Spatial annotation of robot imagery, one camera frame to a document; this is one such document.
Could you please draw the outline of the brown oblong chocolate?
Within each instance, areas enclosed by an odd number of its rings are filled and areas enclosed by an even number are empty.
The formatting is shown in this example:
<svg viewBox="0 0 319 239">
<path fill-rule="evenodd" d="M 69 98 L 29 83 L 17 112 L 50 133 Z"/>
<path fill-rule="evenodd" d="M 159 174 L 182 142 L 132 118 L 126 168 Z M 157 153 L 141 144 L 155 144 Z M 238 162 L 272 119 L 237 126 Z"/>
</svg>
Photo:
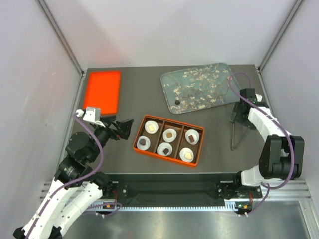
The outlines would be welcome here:
<svg viewBox="0 0 319 239">
<path fill-rule="evenodd" d="M 188 139 L 189 139 L 190 142 L 195 142 L 195 139 L 194 139 L 194 137 L 193 137 L 192 135 L 190 135 L 190 136 L 188 137 Z"/>
</svg>

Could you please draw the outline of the white heart chocolate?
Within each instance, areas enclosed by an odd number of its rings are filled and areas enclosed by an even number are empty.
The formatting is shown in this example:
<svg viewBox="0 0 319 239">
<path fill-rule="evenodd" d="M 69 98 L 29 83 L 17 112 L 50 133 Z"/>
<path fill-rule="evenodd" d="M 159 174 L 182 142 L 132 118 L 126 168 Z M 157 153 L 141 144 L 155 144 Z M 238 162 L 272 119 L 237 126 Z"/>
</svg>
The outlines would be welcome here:
<svg viewBox="0 0 319 239">
<path fill-rule="evenodd" d="M 191 153 L 186 153 L 185 154 L 185 158 L 188 159 L 188 160 L 191 160 L 192 159 Z"/>
</svg>

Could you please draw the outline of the metal tongs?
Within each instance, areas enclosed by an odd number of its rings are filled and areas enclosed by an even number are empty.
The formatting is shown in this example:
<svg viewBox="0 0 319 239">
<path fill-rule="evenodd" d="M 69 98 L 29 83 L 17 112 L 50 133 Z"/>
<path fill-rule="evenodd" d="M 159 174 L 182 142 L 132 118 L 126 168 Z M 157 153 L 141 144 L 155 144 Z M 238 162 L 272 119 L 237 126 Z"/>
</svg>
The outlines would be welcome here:
<svg viewBox="0 0 319 239">
<path fill-rule="evenodd" d="M 233 123 L 231 127 L 230 150 L 235 151 L 246 139 L 249 128 Z"/>
</svg>

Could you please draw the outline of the orange chocolate box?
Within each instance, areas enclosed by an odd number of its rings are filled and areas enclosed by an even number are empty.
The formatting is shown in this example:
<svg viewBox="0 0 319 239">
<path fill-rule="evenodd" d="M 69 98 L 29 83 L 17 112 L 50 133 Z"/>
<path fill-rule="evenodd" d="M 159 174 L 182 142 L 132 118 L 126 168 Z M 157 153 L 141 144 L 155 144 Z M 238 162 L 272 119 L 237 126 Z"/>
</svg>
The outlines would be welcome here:
<svg viewBox="0 0 319 239">
<path fill-rule="evenodd" d="M 148 134 L 145 131 L 145 123 L 149 120 L 153 120 L 158 123 L 159 129 L 157 133 Z M 163 132 L 169 128 L 172 128 L 177 132 L 177 137 L 175 141 L 169 143 L 172 146 L 172 153 L 170 156 L 158 155 L 157 154 L 158 146 L 161 143 L 165 142 L 162 137 Z M 189 144 L 185 139 L 185 133 L 187 130 L 190 130 L 190 129 L 194 129 L 199 133 L 200 139 L 196 145 Z M 146 151 L 137 149 L 137 142 L 140 136 L 148 137 L 151 142 L 150 148 Z M 142 120 L 141 126 L 139 128 L 138 134 L 136 136 L 133 149 L 136 153 L 144 154 L 153 158 L 158 158 L 161 160 L 165 160 L 175 164 L 180 164 L 190 168 L 195 168 L 198 165 L 198 161 L 200 158 L 201 148 L 203 144 L 203 137 L 204 137 L 204 128 L 202 127 L 175 121 L 175 120 L 160 118 L 160 117 L 151 116 L 151 115 L 145 115 L 144 119 Z M 183 162 L 179 157 L 179 152 L 185 147 L 190 148 L 192 152 L 194 153 L 194 160 L 191 163 Z"/>
</svg>

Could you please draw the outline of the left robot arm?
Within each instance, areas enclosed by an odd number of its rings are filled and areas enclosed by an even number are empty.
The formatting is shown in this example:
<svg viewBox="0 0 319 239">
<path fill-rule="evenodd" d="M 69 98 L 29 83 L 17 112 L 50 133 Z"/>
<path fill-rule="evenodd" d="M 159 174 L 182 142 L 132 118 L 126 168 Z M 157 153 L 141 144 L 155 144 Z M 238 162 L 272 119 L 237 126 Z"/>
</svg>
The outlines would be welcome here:
<svg viewBox="0 0 319 239">
<path fill-rule="evenodd" d="M 48 193 L 30 221 L 14 231 L 16 239 L 61 239 L 96 200 L 112 194 L 112 180 L 99 170 L 103 148 L 109 140 L 127 140 L 134 121 L 102 117 L 88 128 L 78 116 L 73 118 L 84 131 L 69 139 L 67 156 L 58 166 Z"/>
</svg>

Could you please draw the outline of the orange box lid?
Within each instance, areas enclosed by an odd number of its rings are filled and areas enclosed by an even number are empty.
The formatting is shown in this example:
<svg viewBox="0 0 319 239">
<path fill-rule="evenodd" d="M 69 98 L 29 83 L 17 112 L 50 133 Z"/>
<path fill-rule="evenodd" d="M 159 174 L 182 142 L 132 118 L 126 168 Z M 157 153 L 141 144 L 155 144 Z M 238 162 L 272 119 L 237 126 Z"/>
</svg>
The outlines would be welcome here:
<svg viewBox="0 0 319 239">
<path fill-rule="evenodd" d="M 83 108 L 100 108 L 102 115 L 115 115 L 118 111 L 120 85 L 120 71 L 91 72 L 88 77 Z"/>
</svg>

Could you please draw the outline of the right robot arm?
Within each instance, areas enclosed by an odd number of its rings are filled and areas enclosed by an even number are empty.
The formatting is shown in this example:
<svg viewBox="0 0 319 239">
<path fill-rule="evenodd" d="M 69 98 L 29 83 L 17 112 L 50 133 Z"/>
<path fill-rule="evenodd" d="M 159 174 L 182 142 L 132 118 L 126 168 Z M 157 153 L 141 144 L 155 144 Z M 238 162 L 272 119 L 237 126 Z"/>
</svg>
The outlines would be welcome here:
<svg viewBox="0 0 319 239">
<path fill-rule="evenodd" d="M 284 180 L 286 184 L 301 176 L 305 141 L 282 129 L 273 118 L 265 102 L 255 102 L 255 107 L 245 101 L 235 103 L 230 121 L 259 132 L 264 146 L 258 165 L 238 172 L 231 186 L 231 192 L 245 197 L 260 185 Z"/>
</svg>

